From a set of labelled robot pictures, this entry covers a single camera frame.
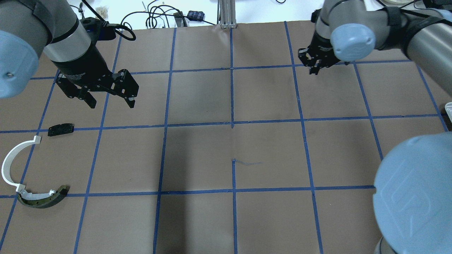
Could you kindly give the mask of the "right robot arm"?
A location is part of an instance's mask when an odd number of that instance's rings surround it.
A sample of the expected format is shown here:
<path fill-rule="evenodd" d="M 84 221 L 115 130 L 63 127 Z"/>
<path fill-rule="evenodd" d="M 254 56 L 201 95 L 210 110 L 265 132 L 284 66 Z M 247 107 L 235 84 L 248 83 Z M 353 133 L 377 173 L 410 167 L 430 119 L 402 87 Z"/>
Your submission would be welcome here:
<path fill-rule="evenodd" d="M 371 254 L 381 232 L 374 181 L 381 158 L 400 142 L 445 131 L 444 92 L 415 63 L 390 50 L 370 63 L 338 65 L 319 77 L 288 67 L 296 122 L 228 133 L 236 158 L 229 194 L 201 194 L 209 243 L 194 253 Z"/>

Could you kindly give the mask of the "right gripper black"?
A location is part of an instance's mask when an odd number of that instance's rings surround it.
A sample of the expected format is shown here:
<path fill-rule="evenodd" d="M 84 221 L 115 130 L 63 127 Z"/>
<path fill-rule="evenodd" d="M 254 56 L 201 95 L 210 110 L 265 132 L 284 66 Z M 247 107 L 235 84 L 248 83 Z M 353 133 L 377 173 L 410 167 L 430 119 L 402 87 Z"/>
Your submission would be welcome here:
<path fill-rule="evenodd" d="M 329 39 L 314 34 L 307 48 L 298 50 L 298 58 L 305 67 L 309 67 L 309 74 L 318 75 L 320 69 L 329 68 L 341 60 L 334 54 Z"/>

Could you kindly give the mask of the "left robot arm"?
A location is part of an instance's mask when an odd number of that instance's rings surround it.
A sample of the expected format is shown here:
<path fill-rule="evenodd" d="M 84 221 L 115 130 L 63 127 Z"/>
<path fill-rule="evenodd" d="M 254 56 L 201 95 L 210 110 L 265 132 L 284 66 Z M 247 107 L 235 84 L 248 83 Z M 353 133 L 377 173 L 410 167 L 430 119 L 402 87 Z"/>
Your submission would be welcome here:
<path fill-rule="evenodd" d="M 2 0 L 0 18 L 0 95 L 24 91 L 35 75 L 42 54 L 58 68 L 55 83 L 68 98 L 95 108 L 92 92 L 119 96 L 133 108 L 139 85 L 127 69 L 110 71 L 98 51 L 98 41 L 115 39 L 122 24 L 98 18 L 79 19 L 66 0 Z"/>

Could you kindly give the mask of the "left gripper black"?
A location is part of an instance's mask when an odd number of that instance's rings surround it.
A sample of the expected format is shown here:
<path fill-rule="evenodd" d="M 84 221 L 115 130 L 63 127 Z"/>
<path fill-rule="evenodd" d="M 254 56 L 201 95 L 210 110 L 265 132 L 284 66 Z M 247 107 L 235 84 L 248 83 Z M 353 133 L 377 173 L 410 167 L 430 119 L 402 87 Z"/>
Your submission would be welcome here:
<path fill-rule="evenodd" d="M 67 61 L 52 61 L 60 71 L 56 83 L 67 97 L 77 97 L 90 108 L 97 101 L 90 92 L 106 91 L 123 98 L 129 108 L 134 108 L 139 85 L 127 69 L 112 73 L 97 47 L 93 44 L 80 57 Z"/>

